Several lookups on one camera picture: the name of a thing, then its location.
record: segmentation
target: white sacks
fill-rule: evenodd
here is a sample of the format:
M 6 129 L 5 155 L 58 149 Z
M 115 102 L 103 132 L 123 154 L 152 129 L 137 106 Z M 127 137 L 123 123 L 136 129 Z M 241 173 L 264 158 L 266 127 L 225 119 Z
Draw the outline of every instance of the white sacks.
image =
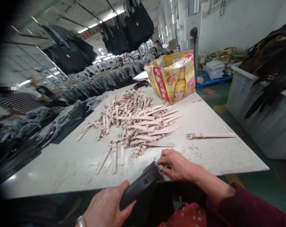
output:
M 225 65 L 221 61 L 211 61 L 206 63 L 206 71 L 209 74 L 210 79 L 218 79 L 223 77 L 223 70 Z

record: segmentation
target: bracelet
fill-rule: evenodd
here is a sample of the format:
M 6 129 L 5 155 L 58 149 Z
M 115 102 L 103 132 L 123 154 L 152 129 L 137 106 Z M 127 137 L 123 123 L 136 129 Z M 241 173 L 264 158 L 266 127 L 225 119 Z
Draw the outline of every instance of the bracelet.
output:
M 77 222 L 77 224 L 79 224 L 80 227 L 85 227 L 85 223 L 84 223 L 84 219 L 83 219 L 82 215 L 80 217 L 78 217 L 76 222 Z

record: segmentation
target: green floor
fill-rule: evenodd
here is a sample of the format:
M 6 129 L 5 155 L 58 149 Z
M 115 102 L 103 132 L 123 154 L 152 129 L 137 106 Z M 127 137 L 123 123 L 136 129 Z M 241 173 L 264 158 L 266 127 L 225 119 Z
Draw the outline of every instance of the green floor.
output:
M 230 86 L 231 82 L 208 86 L 207 88 L 215 91 L 211 95 L 203 90 L 198 90 L 197 93 L 270 168 L 270 171 L 237 175 L 243 186 L 286 213 L 286 161 L 267 158 L 228 111 L 226 103 Z

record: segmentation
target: black cable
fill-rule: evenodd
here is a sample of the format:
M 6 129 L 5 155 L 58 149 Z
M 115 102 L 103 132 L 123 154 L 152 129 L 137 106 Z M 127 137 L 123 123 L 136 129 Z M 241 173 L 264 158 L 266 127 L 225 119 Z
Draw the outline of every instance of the black cable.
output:
M 193 64 L 194 64 L 194 77 L 195 77 L 195 89 L 197 90 L 197 68 L 196 68 L 196 56 L 195 56 L 195 52 L 196 52 L 196 42 L 193 43 Z
M 223 16 L 225 13 L 225 2 L 226 2 L 226 0 L 222 0 L 221 9 L 220 9 L 220 16 Z
M 197 68 L 196 68 L 196 43 L 197 43 L 197 27 L 190 30 L 190 35 L 193 37 L 193 64 L 194 64 L 194 76 L 195 76 L 195 88 L 197 90 Z

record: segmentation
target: ceiling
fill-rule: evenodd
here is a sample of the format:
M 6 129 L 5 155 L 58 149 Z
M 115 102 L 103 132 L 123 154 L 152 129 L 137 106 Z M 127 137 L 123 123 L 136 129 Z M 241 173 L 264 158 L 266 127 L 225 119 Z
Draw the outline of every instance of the ceiling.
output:
M 88 10 L 92 11 L 100 20 L 107 20 L 109 16 L 115 16 L 111 7 L 105 0 L 78 0 Z M 108 0 L 116 12 L 123 11 L 123 0 Z M 84 27 L 69 22 L 59 15 L 74 20 L 86 26 L 99 24 L 90 13 L 81 8 L 76 0 L 31 0 L 25 1 L 16 10 L 16 16 L 7 28 L 6 41 L 26 43 L 40 46 L 41 49 L 47 48 L 51 42 L 47 39 L 29 38 L 20 36 L 14 26 L 20 33 L 33 35 L 38 37 L 46 37 L 43 29 L 38 24 L 59 25 L 68 30 L 78 33 Z M 157 26 L 160 0 L 141 0 L 150 18 Z M 86 40 L 94 47 L 94 51 L 100 55 L 99 48 L 105 48 L 100 34 L 96 34 Z M 47 61 L 45 55 L 41 53 L 35 46 L 20 46 L 31 54 L 31 56 L 39 61 L 45 67 L 52 67 Z M 3 44 L 0 52 L 0 82 L 2 83 L 20 83 L 27 78 L 33 77 L 36 80 L 42 79 L 34 68 L 37 63 L 28 57 L 18 46 L 14 44 Z

